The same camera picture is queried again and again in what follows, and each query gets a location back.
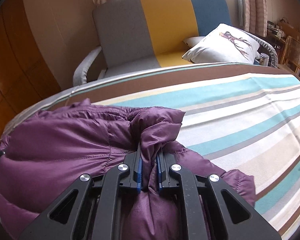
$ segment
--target gray sofa armrest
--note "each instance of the gray sofa armrest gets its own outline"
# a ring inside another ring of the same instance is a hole
[[[255,41],[257,41],[262,47],[264,47],[266,50],[268,50],[269,55],[271,57],[271,67],[278,68],[278,55],[275,51],[274,47],[272,47],[268,42],[264,41],[263,39],[258,38],[257,36],[245,32],[247,35],[249,35],[251,38],[253,38]]]
[[[80,63],[80,65],[77,67],[77,69],[74,72],[73,75],[73,86],[80,86],[82,84],[87,83],[87,72],[92,65],[93,61],[96,59],[96,57],[101,52],[102,48],[101,46],[96,47],[94,50],[92,50]]]

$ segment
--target purple down jacket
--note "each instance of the purple down jacket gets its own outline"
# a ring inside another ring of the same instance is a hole
[[[94,106],[86,99],[53,112],[39,111],[1,140],[0,216],[17,239],[40,212],[83,173],[104,174],[141,142],[143,191],[122,200],[122,239],[178,239],[177,207],[159,197],[155,156],[160,147],[194,174],[221,176],[249,204],[252,176],[225,172],[175,141],[184,112],[163,107]]]

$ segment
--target sofa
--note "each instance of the sofa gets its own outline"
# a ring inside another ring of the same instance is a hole
[[[231,25],[226,0],[111,0],[94,9],[93,18],[100,46],[76,69],[74,86],[87,82],[101,51],[107,64],[104,78],[188,65],[182,59],[189,50],[184,39],[206,36],[220,23]]]

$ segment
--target striped bed sheet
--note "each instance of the striped bed sheet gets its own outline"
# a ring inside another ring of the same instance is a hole
[[[294,76],[247,73],[94,104],[185,111],[178,142],[226,171],[253,175],[255,209],[283,240],[300,225],[300,82]]]

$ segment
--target silver screw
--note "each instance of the silver screw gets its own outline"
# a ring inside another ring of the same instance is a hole
[[[181,170],[181,166],[179,164],[173,164],[173,165],[171,165],[171,169],[173,171],[180,171]]]
[[[119,164],[118,166],[118,170],[120,171],[126,171],[128,169],[128,165],[127,164]]]
[[[212,174],[209,176],[209,179],[213,182],[217,182],[219,180],[219,176],[216,174]]]
[[[81,181],[88,181],[89,179],[90,179],[89,174],[82,174],[82,175],[80,176],[80,180],[81,180]]]

